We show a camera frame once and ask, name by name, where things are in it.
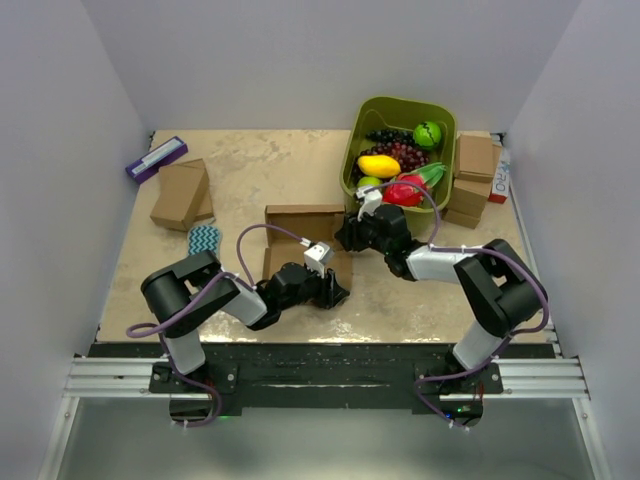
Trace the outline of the brown cardboard paper box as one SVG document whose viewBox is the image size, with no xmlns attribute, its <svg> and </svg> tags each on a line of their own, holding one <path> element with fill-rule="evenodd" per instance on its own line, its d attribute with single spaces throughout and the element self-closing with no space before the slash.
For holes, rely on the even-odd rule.
<svg viewBox="0 0 640 480">
<path fill-rule="evenodd" d="M 265 223 L 281 227 L 314 242 L 329 245 L 334 255 L 328 263 L 338 284 L 350 291 L 353 281 L 351 254 L 334 238 L 343 226 L 345 206 L 342 204 L 267 205 Z M 267 230 L 267 248 L 264 253 L 262 278 L 269 279 L 285 263 L 303 264 L 304 248 L 294 239 L 278 230 Z"/>
</svg>

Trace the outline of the blue zigzag sponge pad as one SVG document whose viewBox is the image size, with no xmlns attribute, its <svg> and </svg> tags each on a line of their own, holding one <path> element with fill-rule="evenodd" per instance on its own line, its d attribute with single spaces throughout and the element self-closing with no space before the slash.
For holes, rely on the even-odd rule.
<svg viewBox="0 0 640 480">
<path fill-rule="evenodd" d="M 212 251 L 218 256 L 221 240 L 222 233 L 216 226 L 212 224 L 194 226 L 187 234 L 187 255 Z"/>
</svg>

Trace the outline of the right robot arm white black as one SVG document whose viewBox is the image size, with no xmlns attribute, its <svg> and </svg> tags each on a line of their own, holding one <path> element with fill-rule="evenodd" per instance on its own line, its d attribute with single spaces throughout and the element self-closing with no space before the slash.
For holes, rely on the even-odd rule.
<svg viewBox="0 0 640 480">
<path fill-rule="evenodd" d="M 495 239 L 479 247 L 437 247 L 415 239 L 400 207 L 349 213 L 335 239 L 346 251 L 374 250 L 395 276 L 460 286 L 474 314 L 444 365 L 420 381 L 447 382 L 459 393 L 481 380 L 481 371 L 517 335 L 538 332 L 550 317 L 548 294 L 511 245 Z"/>
</svg>

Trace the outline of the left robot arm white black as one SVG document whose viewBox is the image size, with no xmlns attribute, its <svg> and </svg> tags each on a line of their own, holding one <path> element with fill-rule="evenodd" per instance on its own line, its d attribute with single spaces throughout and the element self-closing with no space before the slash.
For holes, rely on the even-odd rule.
<svg viewBox="0 0 640 480">
<path fill-rule="evenodd" d="M 198 328 L 221 311 L 252 331 L 275 323 L 294 306 L 312 304 L 332 309 L 350 292 L 328 267 L 330 248 L 308 248 L 302 264 L 288 262 L 254 286 L 224 270 L 216 254 L 206 250 L 149 275 L 141 293 L 155 316 L 151 327 L 132 326 L 127 335 L 156 335 L 173 361 L 171 378 L 185 392 L 200 390 L 207 380 L 208 362 Z"/>
</svg>

